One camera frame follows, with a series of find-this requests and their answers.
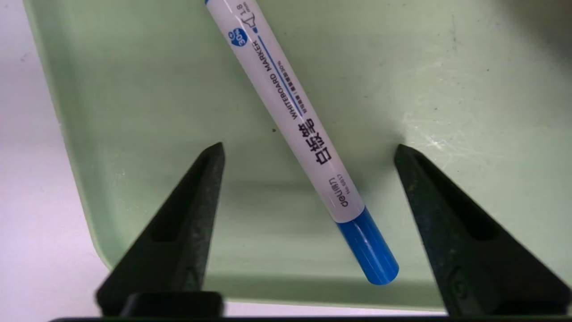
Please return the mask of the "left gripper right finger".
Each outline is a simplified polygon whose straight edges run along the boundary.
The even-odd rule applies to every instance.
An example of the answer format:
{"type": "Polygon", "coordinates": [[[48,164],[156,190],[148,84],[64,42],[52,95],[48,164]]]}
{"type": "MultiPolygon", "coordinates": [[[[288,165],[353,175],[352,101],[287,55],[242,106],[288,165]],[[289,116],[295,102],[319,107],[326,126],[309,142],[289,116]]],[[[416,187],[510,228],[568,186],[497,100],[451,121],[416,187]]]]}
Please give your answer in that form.
{"type": "Polygon", "coordinates": [[[571,289],[423,153],[393,162],[451,317],[568,317],[571,289]]]}

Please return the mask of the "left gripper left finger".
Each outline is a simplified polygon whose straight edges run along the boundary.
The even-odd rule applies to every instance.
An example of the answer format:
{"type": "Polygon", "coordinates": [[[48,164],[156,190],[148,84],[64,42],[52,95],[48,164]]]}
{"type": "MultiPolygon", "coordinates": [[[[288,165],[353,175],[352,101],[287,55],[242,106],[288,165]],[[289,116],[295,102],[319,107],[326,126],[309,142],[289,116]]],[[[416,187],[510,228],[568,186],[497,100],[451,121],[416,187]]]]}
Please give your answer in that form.
{"type": "Polygon", "coordinates": [[[203,291],[225,152],[204,149],[96,292],[104,317],[221,317],[203,291]]]}

